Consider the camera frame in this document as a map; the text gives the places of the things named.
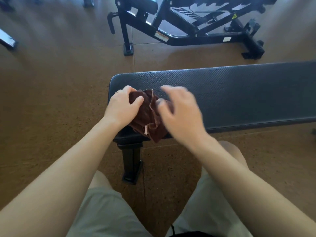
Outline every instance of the person's right arm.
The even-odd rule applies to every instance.
[[[316,236],[316,223],[271,185],[233,158],[203,126],[194,96],[183,87],[162,86],[174,105],[164,100],[158,111],[165,127],[201,162],[254,236]]]

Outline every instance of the hand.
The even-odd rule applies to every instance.
[[[189,149],[209,136],[194,95],[185,87],[162,86],[174,106],[172,114],[165,100],[157,100],[158,111],[169,133]]]
[[[144,98],[139,96],[130,104],[128,96],[133,91],[136,91],[136,89],[130,86],[124,87],[123,90],[118,90],[111,97],[105,110],[104,118],[107,122],[118,125],[120,130],[131,123],[144,101]]]

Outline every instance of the brown towel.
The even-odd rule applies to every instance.
[[[130,93],[130,104],[132,104],[139,96],[144,97],[144,102],[140,106],[136,117],[132,120],[129,126],[131,126],[134,131],[149,137],[157,143],[168,133],[162,123],[160,114],[157,111],[156,100],[158,100],[158,96],[154,94],[153,89],[147,89],[144,91],[138,90]],[[172,103],[170,101],[167,101],[167,103],[170,111],[173,113]]]

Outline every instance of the khaki shorts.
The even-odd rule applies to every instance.
[[[209,175],[200,178],[173,226],[175,234],[202,231],[213,236],[252,236]],[[171,235],[169,228],[166,236]],[[104,187],[87,191],[67,234],[73,236],[152,237],[121,194]]]

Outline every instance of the person's left arm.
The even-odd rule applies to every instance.
[[[65,236],[115,135],[136,116],[130,86],[112,96],[104,117],[0,211],[0,236]]]

